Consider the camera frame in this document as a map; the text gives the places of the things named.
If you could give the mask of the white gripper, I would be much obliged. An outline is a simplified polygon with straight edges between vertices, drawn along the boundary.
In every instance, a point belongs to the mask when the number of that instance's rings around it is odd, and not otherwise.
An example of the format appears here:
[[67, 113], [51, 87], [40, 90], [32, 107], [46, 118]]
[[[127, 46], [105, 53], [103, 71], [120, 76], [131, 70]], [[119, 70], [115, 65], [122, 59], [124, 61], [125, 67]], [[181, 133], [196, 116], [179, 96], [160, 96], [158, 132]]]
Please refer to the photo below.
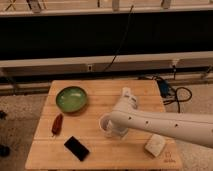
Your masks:
[[112, 121], [109, 121], [109, 129], [112, 130], [112, 132], [115, 134], [115, 137], [124, 137], [128, 133], [128, 129], [113, 123]]

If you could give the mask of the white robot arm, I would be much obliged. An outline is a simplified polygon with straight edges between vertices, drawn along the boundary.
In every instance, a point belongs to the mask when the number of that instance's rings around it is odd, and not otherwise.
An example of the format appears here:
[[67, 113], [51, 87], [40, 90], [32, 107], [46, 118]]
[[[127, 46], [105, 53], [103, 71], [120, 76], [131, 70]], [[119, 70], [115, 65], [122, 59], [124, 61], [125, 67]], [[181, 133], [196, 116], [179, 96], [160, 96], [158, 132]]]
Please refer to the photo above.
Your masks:
[[109, 118], [116, 128], [143, 130], [213, 148], [213, 115], [140, 111], [133, 100], [122, 97]]

